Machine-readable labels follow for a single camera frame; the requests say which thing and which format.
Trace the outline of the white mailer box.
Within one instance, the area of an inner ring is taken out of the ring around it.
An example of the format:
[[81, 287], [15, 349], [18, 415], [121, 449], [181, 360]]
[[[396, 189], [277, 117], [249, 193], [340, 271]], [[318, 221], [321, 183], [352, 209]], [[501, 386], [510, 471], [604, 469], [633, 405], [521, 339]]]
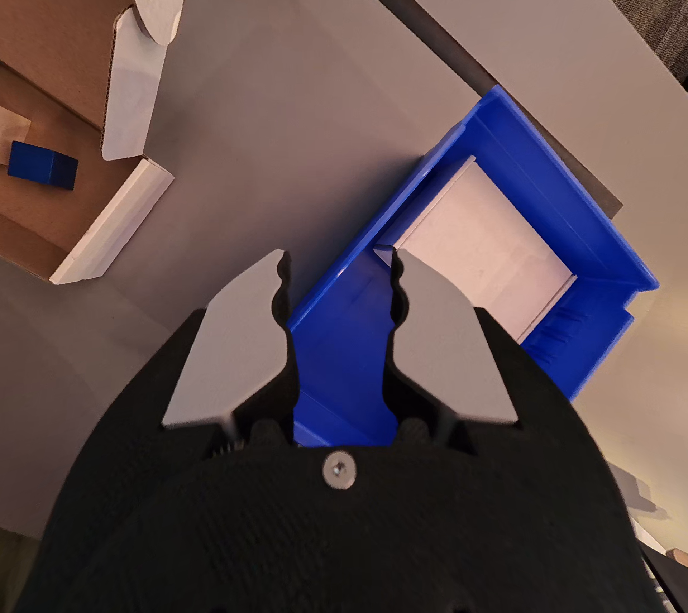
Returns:
[[408, 250], [442, 274], [518, 343], [576, 280], [474, 156], [374, 246], [387, 265], [392, 249]]

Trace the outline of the cardboard mailer box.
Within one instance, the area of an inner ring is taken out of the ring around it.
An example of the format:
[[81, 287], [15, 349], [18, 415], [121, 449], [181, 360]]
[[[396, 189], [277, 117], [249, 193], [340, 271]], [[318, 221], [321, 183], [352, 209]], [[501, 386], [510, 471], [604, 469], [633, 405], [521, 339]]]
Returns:
[[[1, 258], [101, 277], [174, 177], [144, 153], [185, 0], [1, 0]], [[73, 191], [10, 177], [13, 141], [78, 160]]]

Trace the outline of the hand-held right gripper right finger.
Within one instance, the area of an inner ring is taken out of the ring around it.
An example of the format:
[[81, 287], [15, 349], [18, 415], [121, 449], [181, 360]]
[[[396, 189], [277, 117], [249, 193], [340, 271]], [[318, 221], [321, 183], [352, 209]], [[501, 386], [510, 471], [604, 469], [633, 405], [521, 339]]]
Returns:
[[469, 448], [466, 424], [513, 427], [519, 416], [476, 310], [460, 289], [406, 249], [391, 250], [391, 319], [383, 400], [402, 428]]

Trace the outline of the blue plastic bin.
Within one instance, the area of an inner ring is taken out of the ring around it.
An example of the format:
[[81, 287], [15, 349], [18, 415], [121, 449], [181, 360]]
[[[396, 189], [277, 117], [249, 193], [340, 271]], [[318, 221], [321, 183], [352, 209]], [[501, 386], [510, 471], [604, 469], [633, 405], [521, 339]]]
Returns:
[[415, 166], [288, 321], [301, 382], [295, 436], [306, 446], [385, 445], [396, 421], [383, 401], [393, 321], [390, 267], [374, 247], [410, 228], [474, 158], [489, 180], [572, 270], [523, 349], [573, 400], [628, 330], [628, 307], [658, 279], [553, 148], [500, 87], [483, 96]]

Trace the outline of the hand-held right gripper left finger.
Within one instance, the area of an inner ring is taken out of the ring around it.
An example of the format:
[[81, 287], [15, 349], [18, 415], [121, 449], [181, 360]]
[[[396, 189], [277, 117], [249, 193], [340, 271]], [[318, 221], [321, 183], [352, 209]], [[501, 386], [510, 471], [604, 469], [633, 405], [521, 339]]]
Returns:
[[217, 425], [231, 444], [271, 420], [295, 442], [299, 399], [291, 315], [291, 259], [275, 249], [209, 302], [162, 418], [167, 429]]

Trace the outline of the dark blue cube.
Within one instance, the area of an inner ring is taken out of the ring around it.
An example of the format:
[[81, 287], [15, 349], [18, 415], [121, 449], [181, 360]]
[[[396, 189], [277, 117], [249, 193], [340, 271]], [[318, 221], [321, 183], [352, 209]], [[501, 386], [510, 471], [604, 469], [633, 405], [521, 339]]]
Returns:
[[33, 144], [13, 141], [7, 173], [10, 177], [73, 191], [78, 160]]

